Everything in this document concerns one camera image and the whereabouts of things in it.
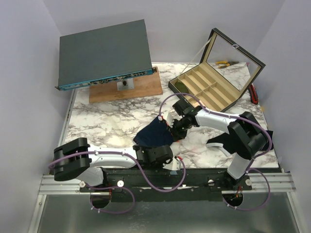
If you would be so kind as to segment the navy orange underwear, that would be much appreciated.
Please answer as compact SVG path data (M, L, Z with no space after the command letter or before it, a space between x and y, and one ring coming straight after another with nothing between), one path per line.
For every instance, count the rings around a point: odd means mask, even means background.
M173 135L169 128L164 120L160 121L156 117L136 134L133 141L137 145L145 147L170 146L173 142L181 140L182 137Z

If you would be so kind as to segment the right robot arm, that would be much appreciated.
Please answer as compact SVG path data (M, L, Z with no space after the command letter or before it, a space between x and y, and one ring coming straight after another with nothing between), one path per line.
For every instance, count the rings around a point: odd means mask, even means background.
M171 127L176 140L185 138L191 127L210 127L223 132L209 139L206 146L220 147L224 153L233 155L223 178L224 186L229 190L241 185L241 178L250 168L256 153L272 147L270 135L250 112L229 115L203 106L193 107L184 100L176 102L173 109L181 116L180 120L173 121Z

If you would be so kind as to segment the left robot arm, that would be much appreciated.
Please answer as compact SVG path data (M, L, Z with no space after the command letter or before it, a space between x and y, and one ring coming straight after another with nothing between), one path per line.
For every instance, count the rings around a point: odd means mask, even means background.
M170 146L129 148L100 148L88 144L84 137L77 138L54 149L54 180L58 182L78 179L91 185L96 191L107 188L104 168L133 168L179 170L180 162Z

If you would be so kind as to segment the cream rolled underwear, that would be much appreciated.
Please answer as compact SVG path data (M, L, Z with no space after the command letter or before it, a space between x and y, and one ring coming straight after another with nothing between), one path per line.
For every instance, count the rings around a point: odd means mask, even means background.
M200 106L200 104L198 102L194 102L192 105L193 105L193 107Z

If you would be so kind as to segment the green rolled underwear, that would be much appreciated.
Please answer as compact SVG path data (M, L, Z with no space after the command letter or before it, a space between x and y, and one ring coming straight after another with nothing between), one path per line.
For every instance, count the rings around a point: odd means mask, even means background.
M180 92L180 93L189 93L189 90L188 88L182 83L182 82L179 82L177 81L175 83L175 88Z

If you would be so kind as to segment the black white underwear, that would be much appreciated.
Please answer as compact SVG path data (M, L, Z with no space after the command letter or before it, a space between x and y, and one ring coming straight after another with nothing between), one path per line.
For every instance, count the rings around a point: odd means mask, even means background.
M264 152L269 149L270 143L265 134L256 133L222 133L219 136L209 139L207 148L217 148L227 157L237 153L249 159L257 152Z

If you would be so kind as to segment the wooden board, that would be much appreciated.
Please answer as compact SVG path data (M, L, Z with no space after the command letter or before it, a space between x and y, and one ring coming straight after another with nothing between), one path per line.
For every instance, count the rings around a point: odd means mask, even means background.
M89 102L100 103L162 94L159 70L158 67L153 67L153 74L151 75L91 86L89 88Z

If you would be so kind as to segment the black compartment organizer box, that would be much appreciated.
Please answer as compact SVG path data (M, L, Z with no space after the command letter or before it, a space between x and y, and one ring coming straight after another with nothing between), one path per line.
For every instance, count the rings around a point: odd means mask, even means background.
M239 63L219 69L216 64L218 61ZM191 105L199 99L207 108L225 112L245 94L264 68L265 63L214 28L204 45L199 64L193 68L185 68L168 82L168 87L174 93L180 93L175 88L175 83L182 82L189 93L179 96L180 99Z

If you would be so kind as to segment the red black utility knife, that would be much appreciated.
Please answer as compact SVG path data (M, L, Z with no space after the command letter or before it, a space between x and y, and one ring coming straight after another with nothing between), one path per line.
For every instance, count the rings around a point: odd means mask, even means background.
M256 92L255 87L253 86L253 84L251 84L248 88L249 93L250 93L250 100L253 104L257 105L259 103L259 99L258 99L258 95Z

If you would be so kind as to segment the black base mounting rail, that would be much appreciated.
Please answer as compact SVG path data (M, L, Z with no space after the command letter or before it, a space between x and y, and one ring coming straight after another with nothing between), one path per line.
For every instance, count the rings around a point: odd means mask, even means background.
M236 194L240 191L252 189L250 178L244 175L235 186L226 186L223 183L224 168L188 168L186 173L181 170L172 172L164 169L144 171L150 182L158 188L171 189L182 181L182 185L175 191L162 193L154 190L144 179L141 171L136 168L107 169L104 176L104 183L97 186L97 190L87 186L80 188L82 193L89 193L91 196L107 195L111 201L126 202L132 197L127 191L116 188L118 181L123 181L124 186L130 189L136 201L163 202L163 201L195 201L209 200L222 201L224 193Z

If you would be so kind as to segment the metal switch stand bracket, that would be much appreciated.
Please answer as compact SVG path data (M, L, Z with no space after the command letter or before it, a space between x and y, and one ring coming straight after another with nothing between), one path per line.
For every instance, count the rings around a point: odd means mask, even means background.
M120 82L117 82L117 90L122 91L122 90L130 90L134 89L134 80L133 78L131 79L125 79Z

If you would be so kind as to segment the yellow handled pliers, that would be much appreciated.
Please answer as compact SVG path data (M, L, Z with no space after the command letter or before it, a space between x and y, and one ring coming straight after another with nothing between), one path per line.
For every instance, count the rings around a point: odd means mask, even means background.
M239 63L238 61L218 61L218 62L216 62L219 69L226 68L226 67L229 67L232 65L236 65L238 63Z

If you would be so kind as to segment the grey network switch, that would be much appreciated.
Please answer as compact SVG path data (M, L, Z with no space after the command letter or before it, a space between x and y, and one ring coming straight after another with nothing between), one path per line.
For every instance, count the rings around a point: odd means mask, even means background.
M60 91L154 72L143 19L60 37Z

